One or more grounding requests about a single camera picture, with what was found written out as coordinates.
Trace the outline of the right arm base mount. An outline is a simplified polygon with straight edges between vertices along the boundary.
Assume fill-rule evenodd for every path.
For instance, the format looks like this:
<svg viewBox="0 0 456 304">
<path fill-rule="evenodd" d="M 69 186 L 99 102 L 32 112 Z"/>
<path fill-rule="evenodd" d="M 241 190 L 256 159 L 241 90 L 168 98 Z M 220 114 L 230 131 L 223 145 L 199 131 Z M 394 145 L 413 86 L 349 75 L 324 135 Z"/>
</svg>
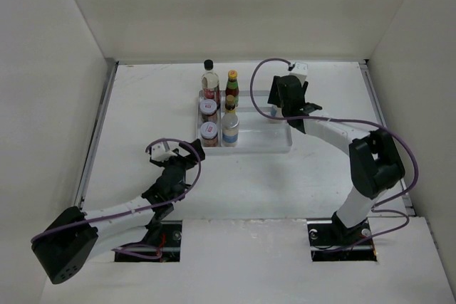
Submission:
<svg viewBox="0 0 456 304">
<path fill-rule="evenodd" d="M 371 234 L 368 220 L 343 234 L 336 233 L 330 219 L 308 220 L 307 230 L 314 262 L 377 261 L 373 241 L 360 242 Z"/>
</svg>

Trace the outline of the spice jar dark contents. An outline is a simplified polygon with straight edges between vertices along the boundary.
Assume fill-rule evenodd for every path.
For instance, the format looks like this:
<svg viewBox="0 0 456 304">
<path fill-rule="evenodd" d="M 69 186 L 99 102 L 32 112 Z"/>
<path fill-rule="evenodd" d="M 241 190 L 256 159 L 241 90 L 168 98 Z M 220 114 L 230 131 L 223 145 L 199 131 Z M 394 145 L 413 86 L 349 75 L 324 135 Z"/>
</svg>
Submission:
<svg viewBox="0 0 456 304">
<path fill-rule="evenodd" d="M 204 99 L 199 104 L 199 111 L 202 122 L 213 122 L 217 124 L 217 103 L 213 99 Z"/>
</svg>

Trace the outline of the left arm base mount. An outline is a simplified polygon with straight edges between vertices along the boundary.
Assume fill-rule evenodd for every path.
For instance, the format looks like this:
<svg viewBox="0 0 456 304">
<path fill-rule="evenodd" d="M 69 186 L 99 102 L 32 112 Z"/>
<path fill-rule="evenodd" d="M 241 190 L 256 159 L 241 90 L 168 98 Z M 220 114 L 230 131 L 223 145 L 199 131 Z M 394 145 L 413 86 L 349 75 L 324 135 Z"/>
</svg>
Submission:
<svg viewBox="0 0 456 304">
<path fill-rule="evenodd" d="M 140 242 L 115 251 L 115 263 L 177 263 L 180 261 L 182 221 L 162 221 Z"/>
</svg>

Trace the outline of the green bottle yellow cap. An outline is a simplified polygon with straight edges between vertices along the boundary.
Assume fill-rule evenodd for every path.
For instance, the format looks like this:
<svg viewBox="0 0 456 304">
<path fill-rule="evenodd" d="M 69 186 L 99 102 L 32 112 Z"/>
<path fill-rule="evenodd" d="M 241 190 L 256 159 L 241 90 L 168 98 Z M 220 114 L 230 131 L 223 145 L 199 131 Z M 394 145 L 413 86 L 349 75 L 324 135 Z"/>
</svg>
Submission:
<svg viewBox="0 0 456 304">
<path fill-rule="evenodd" d="M 238 73 L 235 70 L 230 70 L 227 74 L 227 85 L 225 95 L 231 95 L 234 98 L 234 104 L 237 107 L 239 104 L 239 84 Z"/>
</svg>

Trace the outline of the small yellow label bottle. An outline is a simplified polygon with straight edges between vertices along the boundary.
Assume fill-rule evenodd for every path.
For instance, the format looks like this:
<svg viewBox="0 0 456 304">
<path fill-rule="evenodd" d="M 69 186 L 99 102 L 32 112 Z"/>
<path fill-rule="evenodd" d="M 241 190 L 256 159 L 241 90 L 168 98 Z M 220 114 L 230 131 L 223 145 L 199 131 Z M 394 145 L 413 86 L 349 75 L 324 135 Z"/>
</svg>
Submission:
<svg viewBox="0 0 456 304">
<path fill-rule="evenodd" d="M 233 95 L 225 97 L 224 112 L 234 114 L 236 112 L 236 98 Z"/>
</svg>

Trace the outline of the white shaker blue label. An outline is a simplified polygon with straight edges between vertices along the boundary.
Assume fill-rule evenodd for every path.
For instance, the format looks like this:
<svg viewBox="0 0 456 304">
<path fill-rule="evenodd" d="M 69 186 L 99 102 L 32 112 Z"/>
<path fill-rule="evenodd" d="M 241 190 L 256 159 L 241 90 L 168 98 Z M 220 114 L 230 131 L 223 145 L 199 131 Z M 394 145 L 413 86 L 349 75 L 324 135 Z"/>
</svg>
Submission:
<svg viewBox="0 0 456 304">
<path fill-rule="evenodd" d="M 239 118 L 234 113 L 227 113 L 222 118 L 222 144 L 225 147 L 237 145 L 239 137 Z"/>
<path fill-rule="evenodd" d="M 283 117 L 283 115 L 280 107 L 272 105 L 269 115 L 271 116 L 271 118 L 269 118 L 270 123 L 281 124 L 281 118 Z"/>
</svg>

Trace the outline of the spice jar orange contents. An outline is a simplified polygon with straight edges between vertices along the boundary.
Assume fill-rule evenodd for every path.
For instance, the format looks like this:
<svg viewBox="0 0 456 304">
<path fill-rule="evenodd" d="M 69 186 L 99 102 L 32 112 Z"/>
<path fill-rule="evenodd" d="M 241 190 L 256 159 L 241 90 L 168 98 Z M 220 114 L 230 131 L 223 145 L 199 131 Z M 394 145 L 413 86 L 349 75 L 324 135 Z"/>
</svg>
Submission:
<svg viewBox="0 0 456 304">
<path fill-rule="evenodd" d="M 218 127 L 214 122 L 204 122 L 199 129 L 204 147 L 218 146 Z"/>
</svg>

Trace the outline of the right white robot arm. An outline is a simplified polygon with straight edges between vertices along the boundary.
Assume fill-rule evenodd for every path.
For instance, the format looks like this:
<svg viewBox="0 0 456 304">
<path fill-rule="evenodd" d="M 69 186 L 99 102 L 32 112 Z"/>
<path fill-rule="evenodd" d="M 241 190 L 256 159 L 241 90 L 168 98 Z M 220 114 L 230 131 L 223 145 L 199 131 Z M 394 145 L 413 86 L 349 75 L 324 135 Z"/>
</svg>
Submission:
<svg viewBox="0 0 456 304">
<path fill-rule="evenodd" d="M 364 131 L 327 119 L 320 105 L 305 101 L 308 84 L 295 75 L 275 76 L 268 103 L 279 107 L 293 128 L 348 156 L 353 188 L 331 217 L 330 227 L 332 239 L 345 244 L 356 236 L 378 197 L 405 176 L 405 168 L 389 132 Z"/>
</svg>

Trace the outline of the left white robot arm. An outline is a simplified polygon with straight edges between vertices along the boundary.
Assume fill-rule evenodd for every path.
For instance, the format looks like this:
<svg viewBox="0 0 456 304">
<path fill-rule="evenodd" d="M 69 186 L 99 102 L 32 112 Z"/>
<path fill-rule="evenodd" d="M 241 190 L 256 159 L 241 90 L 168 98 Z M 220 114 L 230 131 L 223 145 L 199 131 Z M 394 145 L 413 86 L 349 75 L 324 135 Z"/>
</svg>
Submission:
<svg viewBox="0 0 456 304">
<path fill-rule="evenodd" d="M 31 239 L 31 250 L 52 284 L 68 281 L 86 261 L 107 251 L 127 253 L 131 246 L 157 243 L 162 220 L 195 186 L 187 183 L 187 171 L 200 168 L 205 159 L 201 140 L 180 140 L 174 150 L 169 147 L 172 141 L 162 138 L 146 147 L 150 162 L 162 173 L 141 195 L 94 211 L 68 207 Z"/>
</svg>

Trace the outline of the dark sauce bottle black cap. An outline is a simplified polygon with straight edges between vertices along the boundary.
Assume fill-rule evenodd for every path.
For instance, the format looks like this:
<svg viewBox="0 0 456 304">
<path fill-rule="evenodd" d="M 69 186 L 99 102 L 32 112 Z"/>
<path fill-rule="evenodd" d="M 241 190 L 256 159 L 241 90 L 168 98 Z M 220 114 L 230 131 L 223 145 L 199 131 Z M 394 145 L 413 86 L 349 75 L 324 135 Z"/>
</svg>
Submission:
<svg viewBox="0 0 456 304">
<path fill-rule="evenodd" d="M 210 59 L 204 61 L 202 92 L 205 99 L 213 100 L 217 106 L 220 105 L 219 76 L 215 73 L 214 63 Z"/>
</svg>

